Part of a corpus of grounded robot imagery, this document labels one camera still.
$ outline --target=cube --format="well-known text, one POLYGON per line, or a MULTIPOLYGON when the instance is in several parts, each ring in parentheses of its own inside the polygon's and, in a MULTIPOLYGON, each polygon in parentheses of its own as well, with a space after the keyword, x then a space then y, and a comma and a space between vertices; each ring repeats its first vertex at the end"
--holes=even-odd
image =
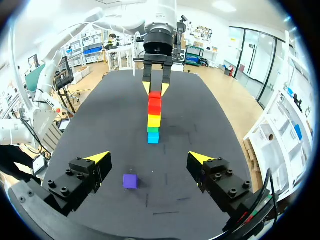
POLYGON ((124 174, 123 187, 125 189, 138 189, 138 175, 137 174, 124 174))
POLYGON ((158 133, 159 132, 159 127, 148 127, 148 133, 158 133))
POLYGON ((148 132, 148 144, 159 143, 159 132, 148 132))
POLYGON ((150 98, 148 103, 148 114, 160 115, 162 107, 162 100, 160 98, 150 98))
POLYGON ((149 93, 149 99, 161 99, 161 91, 151 91, 149 93))
POLYGON ((161 115, 148 115, 148 128, 160 128, 161 115))

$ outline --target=screw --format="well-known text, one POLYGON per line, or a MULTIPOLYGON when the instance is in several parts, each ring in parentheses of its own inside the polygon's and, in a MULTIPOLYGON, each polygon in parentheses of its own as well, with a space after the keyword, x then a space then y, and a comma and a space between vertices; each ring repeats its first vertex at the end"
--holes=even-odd
POLYGON ((60 192, 63 196, 67 196, 69 194, 69 189, 64 186, 60 189, 60 192))
POLYGON ((216 173, 214 175, 215 180, 219 181, 221 179, 222 175, 220 173, 216 173))
POLYGON ((250 182, 249 182, 249 181, 245 181, 245 182, 243 183, 242 187, 243 187, 244 189, 248 189, 248 188, 250 187, 250 182))
POLYGON ((67 174, 68 176, 71 176, 71 175, 72 175, 72 171, 71 171, 71 169, 67 169, 67 170, 65 170, 65 174, 67 174))
POLYGON ((228 171, 226 171, 225 173, 228 177, 231 177, 233 174, 233 171, 231 169, 229 169, 228 171))
POLYGON ((230 197, 233 198, 234 196, 236 196, 237 190, 236 190, 235 188, 231 188, 231 189, 229 190, 228 194, 229 194, 230 197))
POLYGON ((24 196, 21 196, 20 198, 19 198, 19 201, 20 201, 20 203, 24 203, 25 201, 26 201, 26 199, 25 199, 25 197, 24 196))
POLYGON ((82 180, 82 179, 84 179, 84 175, 82 173, 78 173, 76 175, 76 178, 79 179, 79 180, 82 180))
POLYGON ((49 185, 49 187, 52 188, 52 189, 54 189, 54 188, 56 187, 55 182, 52 181, 52 180, 49 180, 49 181, 48 181, 48 185, 49 185))
POLYGON ((28 196, 31 198, 34 196, 34 193, 32 191, 28 191, 28 196))

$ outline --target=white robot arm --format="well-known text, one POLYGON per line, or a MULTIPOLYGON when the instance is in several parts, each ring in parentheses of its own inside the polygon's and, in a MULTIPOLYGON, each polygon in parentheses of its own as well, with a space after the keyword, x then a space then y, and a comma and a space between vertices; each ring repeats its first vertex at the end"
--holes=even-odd
MULTIPOLYGON (((35 93, 34 100, 40 102, 48 100, 43 97, 44 95, 47 96, 47 94, 50 95, 52 92, 54 76, 62 59, 59 49, 88 25, 92 25, 94 28, 114 30, 129 35, 134 35, 136 32, 139 32, 140 35, 144 35, 145 33, 148 35, 148 33, 161 32, 161 30, 168 32, 171 36, 174 35, 177 30, 176 0, 157 0, 156 3, 153 0, 149 0, 147 5, 150 5, 150 7, 146 12, 147 17, 145 20, 131 19, 124 23, 121 23, 121 18, 108 16, 101 8, 95 8, 88 12, 83 22, 67 28, 55 38, 45 42, 44 45, 41 46, 39 54, 39 59, 45 63, 45 67, 39 76, 37 84, 38 90, 35 93)), ((52 152, 61 136, 60 131, 53 124, 57 113, 51 105, 32 102, 27 97, 15 63, 13 32, 10 37, 9 47, 11 47, 11 49, 9 49, 9 51, 12 53, 10 56, 10 65, 15 66, 12 67, 15 82, 26 110, 24 119, 28 122, 28 125, 32 127, 34 132, 30 131, 26 126, 26 122, 22 123, 20 119, 0 120, 0 144, 29 144, 37 149, 39 143, 35 140, 34 134, 32 134, 33 132, 36 133, 39 140, 43 140, 43 145, 52 152)))

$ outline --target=yellow block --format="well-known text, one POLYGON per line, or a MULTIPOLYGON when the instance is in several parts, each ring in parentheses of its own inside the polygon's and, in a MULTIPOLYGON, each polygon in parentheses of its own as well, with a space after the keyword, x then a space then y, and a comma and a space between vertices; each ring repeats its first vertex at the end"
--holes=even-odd
POLYGON ((193 151, 190 151, 189 153, 192 154, 198 160, 198 162, 201 163, 202 165, 204 164, 204 162, 206 162, 208 160, 216 160, 216 158, 201 155, 201 154, 193 152, 193 151))
POLYGON ((110 153, 109 151, 105 151, 102 153, 99 153, 97 155, 93 155, 93 156, 88 156, 85 159, 90 159, 91 161, 95 161, 95 163, 97 164, 101 159, 104 158, 105 155, 107 155, 108 153, 110 153))
POLYGON ((148 127, 149 128, 160 128, 161 115, 148 115, 148 127))

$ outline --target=red block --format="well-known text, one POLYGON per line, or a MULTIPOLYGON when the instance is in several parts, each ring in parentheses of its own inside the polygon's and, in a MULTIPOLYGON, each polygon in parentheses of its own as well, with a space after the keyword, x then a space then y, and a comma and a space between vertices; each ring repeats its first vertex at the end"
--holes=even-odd
POLYGON ((149 93, 149 99, 161 99, 161 92, 160 91, 151 91, 149 93))
POLYGON ((162 100, 159 98, 150 98, 148 103, 149 115, 161 115, 162 100))

